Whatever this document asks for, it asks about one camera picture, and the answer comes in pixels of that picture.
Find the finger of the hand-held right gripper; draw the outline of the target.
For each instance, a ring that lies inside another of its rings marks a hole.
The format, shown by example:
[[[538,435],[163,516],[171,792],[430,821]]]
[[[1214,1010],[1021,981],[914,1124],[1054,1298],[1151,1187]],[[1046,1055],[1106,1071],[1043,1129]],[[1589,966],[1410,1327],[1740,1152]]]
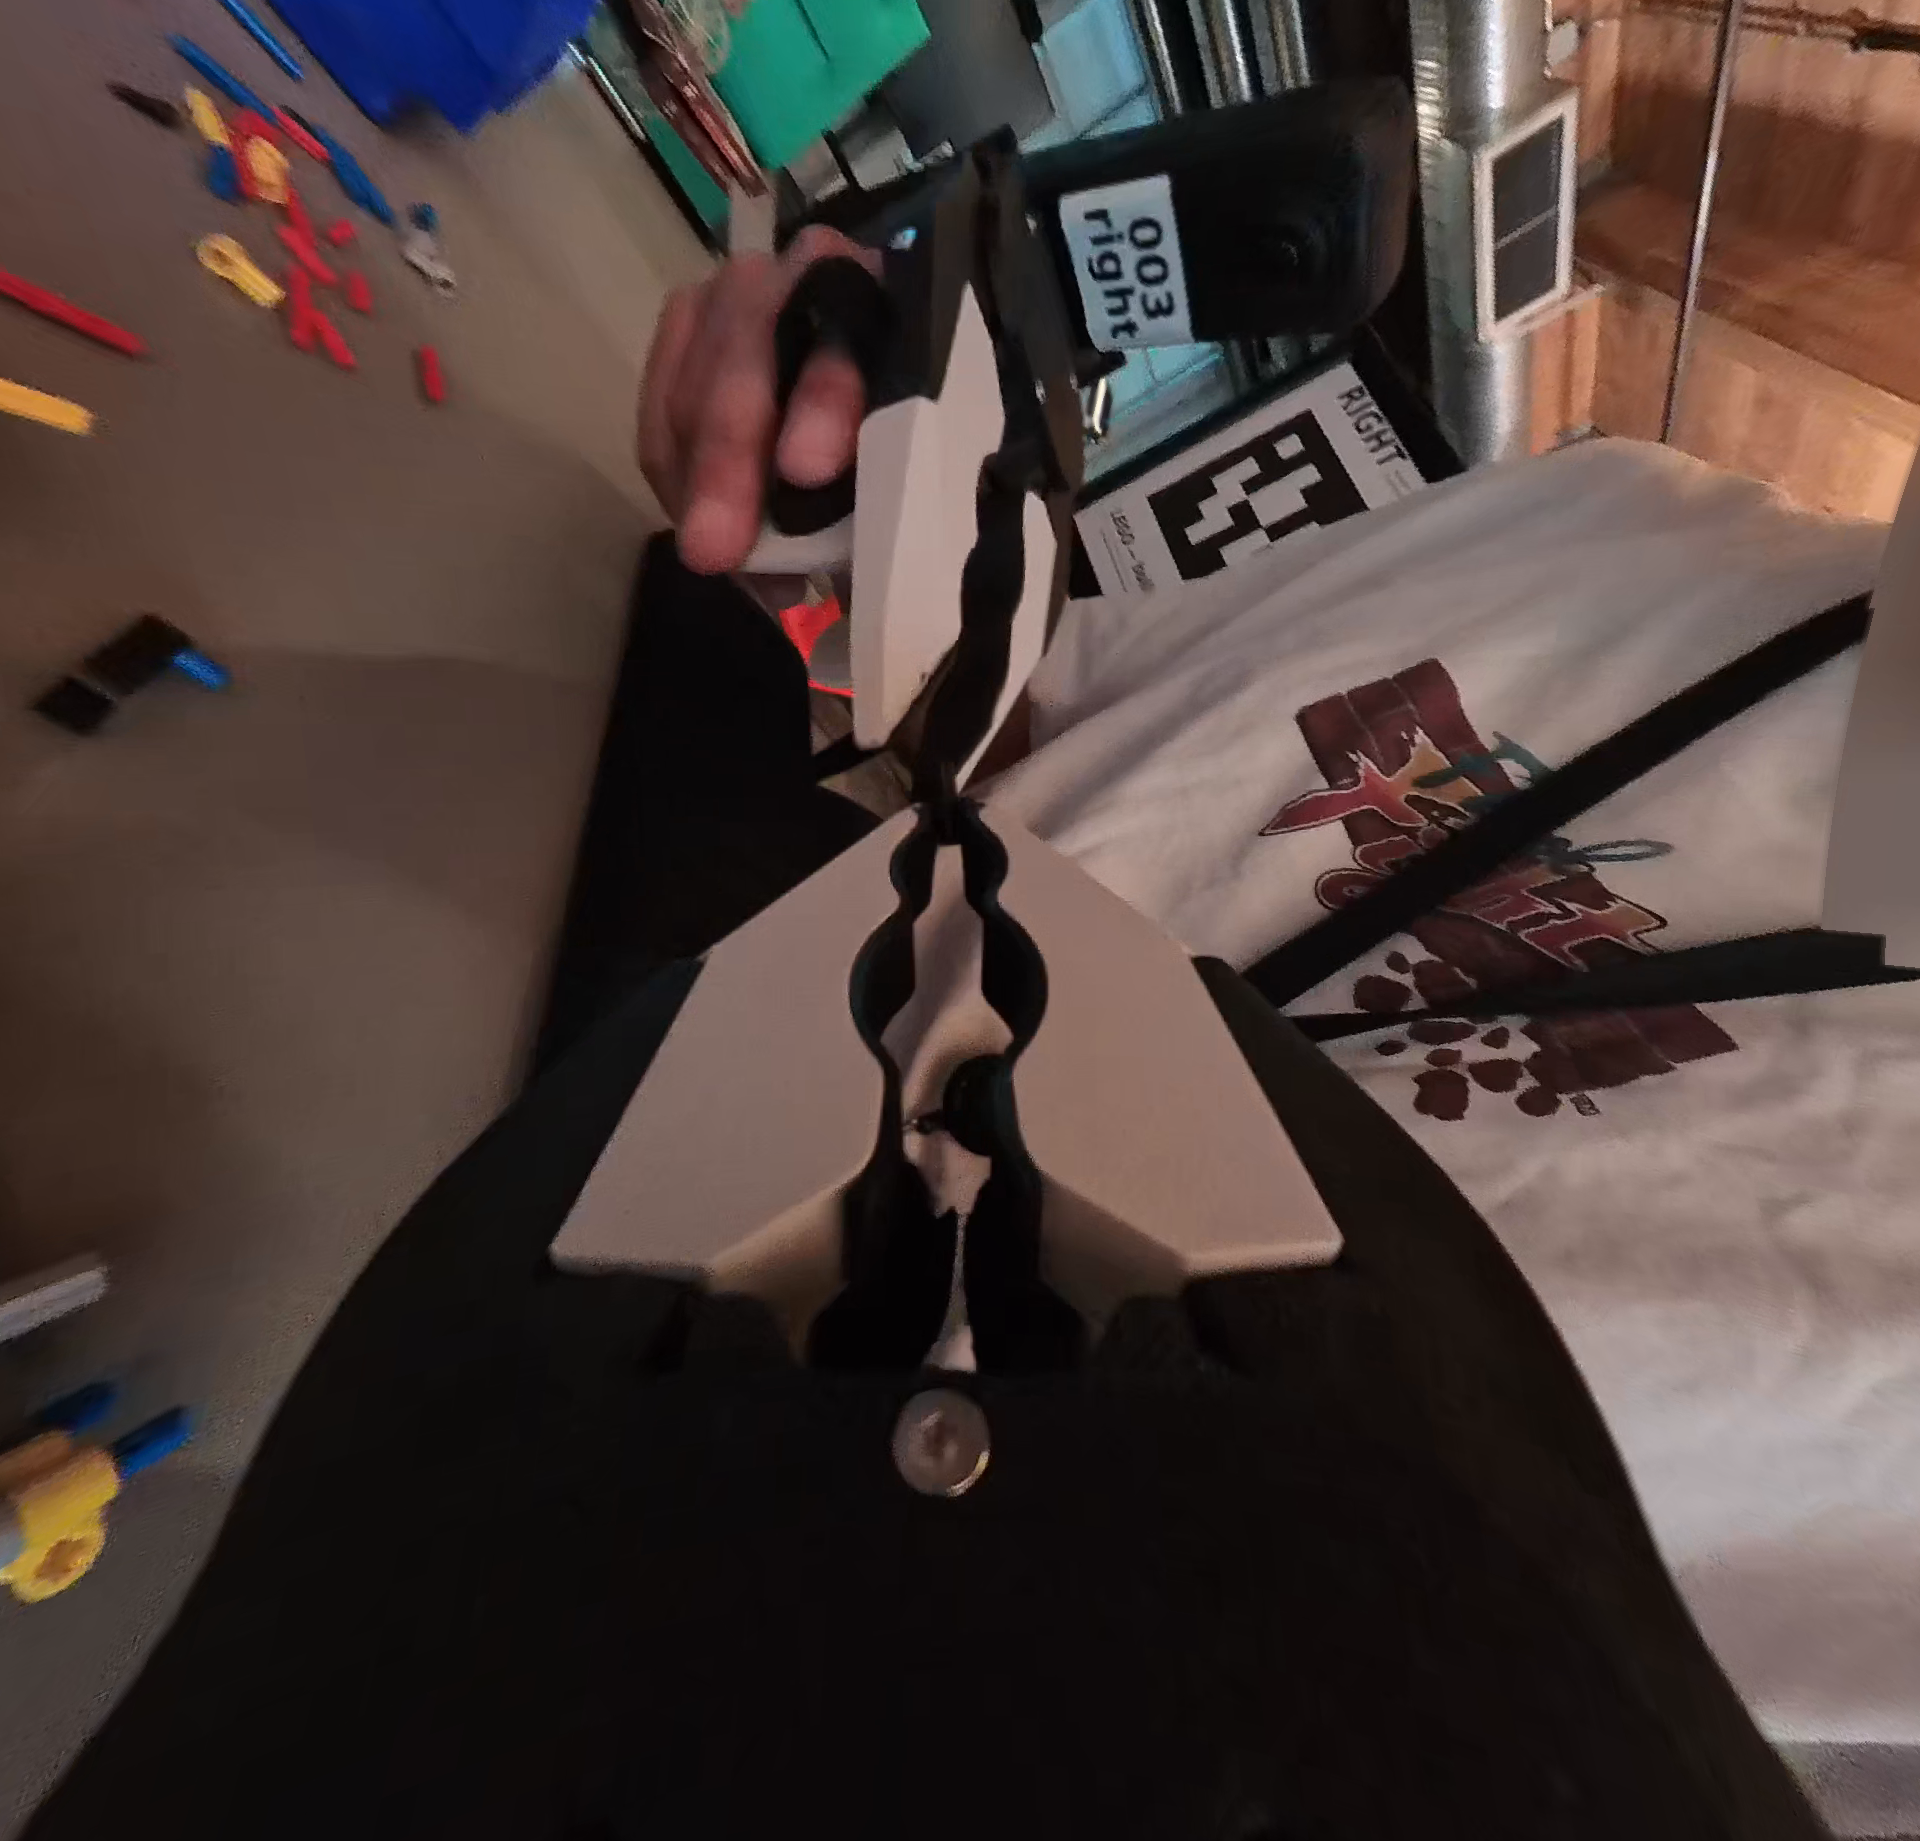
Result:
[[[906,780],[926,752],[966,792],[993,761],[1038,672],[1062,547],[1043,499],[986,485],[931,493],[906,536]]]
[[[866,749],[986,751],[1040,663],[1040,382],[974,286],[899,297],[854,446]]]

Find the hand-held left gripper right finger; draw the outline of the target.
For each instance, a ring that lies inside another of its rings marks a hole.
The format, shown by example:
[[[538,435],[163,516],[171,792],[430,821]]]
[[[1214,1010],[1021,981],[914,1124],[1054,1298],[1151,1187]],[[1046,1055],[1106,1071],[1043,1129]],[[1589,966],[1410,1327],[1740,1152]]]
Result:
[[[1195,956],[1001,808],[1001,902],[1038,944],[1046,1008],[1011,1066],[1043,1187],[1043,1283],[1085,1318],[1189,1283],[1325,1266],[1330,1211]]]

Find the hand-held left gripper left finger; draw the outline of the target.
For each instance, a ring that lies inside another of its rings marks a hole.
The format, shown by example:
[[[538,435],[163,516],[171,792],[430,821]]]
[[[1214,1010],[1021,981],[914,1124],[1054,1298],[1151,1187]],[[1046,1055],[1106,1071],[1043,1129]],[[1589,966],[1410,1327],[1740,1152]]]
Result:
[[[745,1298],[803,1349],[931,1349],[941,1216],[853,995],[913,826],[883,821],[699,959],[549,1247],[559,1269]]]

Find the toy brick car chassis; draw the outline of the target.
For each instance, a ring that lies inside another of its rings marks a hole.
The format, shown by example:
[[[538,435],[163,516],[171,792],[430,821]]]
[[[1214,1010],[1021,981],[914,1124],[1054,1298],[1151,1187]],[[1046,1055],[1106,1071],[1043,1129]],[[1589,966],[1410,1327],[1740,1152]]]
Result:
[[[95,1254],[8,1277],[1,1349],[16,1349],[102,1303],[108,1290],[108,1265]],[[104,1440],[101,1433],[118,1399],[118,1384],[98,1378],[5,1424],[1,1586],[21,1606],[43,1603],[90,1574],[125,1488],[195,1435],[192,1412],[166,1407]]]

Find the person's right hand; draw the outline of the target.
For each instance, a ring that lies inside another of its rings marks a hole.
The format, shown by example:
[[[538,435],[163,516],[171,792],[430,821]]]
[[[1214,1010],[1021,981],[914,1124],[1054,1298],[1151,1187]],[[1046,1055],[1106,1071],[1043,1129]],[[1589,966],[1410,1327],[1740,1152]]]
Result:
[[[854,462],[866,399],[849,357],[814,351],[791,397],[778,392],[780,312],[828,259],[880,270],[876,250],[809,226],[781,254],[750,251],[679,287],[659,314],[638,389],[636,462],[697,574],[745,564],[772,478],[814,490]]]

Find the white air vent grille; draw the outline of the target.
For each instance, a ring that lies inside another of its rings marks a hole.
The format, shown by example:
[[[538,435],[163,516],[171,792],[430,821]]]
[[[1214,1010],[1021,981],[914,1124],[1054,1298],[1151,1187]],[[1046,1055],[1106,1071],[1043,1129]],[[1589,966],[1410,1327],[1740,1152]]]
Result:
[[[1578,89],[1563,86],[1470,152],[1475,332],[1519,340],[1572,287]]]

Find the dark dotted panel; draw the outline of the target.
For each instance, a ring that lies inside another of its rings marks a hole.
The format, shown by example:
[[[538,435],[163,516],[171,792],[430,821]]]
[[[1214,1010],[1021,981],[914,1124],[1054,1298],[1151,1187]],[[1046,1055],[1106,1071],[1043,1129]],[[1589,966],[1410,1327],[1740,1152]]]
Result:
[[[661,965],[704,954],[864,841],[819,782],[807,684],[730,576],[648,539],[536,1038],[558,1062]]]

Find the pile of red blue pins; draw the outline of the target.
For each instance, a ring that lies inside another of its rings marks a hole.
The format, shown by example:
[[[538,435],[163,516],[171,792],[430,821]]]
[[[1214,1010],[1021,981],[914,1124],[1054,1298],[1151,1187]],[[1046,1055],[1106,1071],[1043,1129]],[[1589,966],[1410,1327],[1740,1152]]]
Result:
[[[250,86],[192,36],[171,32],[163,50],[179,72],[171,91],[109,77],[104,94],[179,147],[208,201],[208,221],[187,240],[198,274],[270,320],[291,353],[357,375],[359,334],[376,318],[363,230],[390,227],[393,206],[314,121]],[[241,244],[284,287],[283,307],[264,312],[203,270],[195,242],[208,235]]]

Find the loose yellow toy connector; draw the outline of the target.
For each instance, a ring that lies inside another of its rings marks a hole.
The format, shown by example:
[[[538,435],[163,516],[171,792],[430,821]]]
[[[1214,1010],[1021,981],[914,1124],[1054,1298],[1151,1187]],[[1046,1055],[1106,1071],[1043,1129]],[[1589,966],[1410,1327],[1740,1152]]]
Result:
[[[262,270],[241,244],[226,235],[208,235],[195,242],[195,258],[203,270],[264,312],[284,302],[284,287]]]

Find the long red toy axle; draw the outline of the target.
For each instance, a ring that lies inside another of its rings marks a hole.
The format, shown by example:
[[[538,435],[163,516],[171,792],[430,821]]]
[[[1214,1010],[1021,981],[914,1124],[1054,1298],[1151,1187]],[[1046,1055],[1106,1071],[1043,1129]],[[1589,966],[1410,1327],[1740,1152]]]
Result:
[[[10,270],[0,272],[0,295],[5,302],[114,353],[131,360],[144,360],[149,353],[139,334]]]

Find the silver ventilation duct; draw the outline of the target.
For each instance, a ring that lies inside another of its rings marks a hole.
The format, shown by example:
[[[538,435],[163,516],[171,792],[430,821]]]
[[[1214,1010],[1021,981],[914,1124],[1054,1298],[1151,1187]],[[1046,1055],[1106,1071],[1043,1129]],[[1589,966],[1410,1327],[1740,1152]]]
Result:
[[[1466,468],[1526,448],[1529,347],[1477,321],[1475,156],[1544,97],[1543,0],[1407,0],[1432,415]]]

